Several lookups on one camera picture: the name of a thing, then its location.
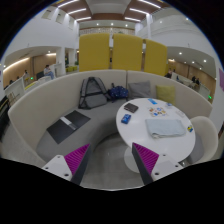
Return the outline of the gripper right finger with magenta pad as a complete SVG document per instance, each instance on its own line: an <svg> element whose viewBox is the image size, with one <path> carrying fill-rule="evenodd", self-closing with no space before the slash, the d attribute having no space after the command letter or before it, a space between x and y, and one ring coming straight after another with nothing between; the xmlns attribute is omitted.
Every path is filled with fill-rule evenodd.
<svg viewBox="0 0 224 224"><path fill-rule="evenodd" d="M167 154L158 154L137 143L132 143L132 154L145 185L182 169Z"/></svg>

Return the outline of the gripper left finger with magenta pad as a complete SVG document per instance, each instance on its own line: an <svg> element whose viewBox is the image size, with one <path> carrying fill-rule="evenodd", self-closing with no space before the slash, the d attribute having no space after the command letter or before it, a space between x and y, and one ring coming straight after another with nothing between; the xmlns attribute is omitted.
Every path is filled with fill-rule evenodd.
<svg viewBox="0 0 224 224"><path fill-rule="evenodd" d="M90 154L91 146L86 144L66 156L56 155L42 169L79 185L85 173Z"/></svg>

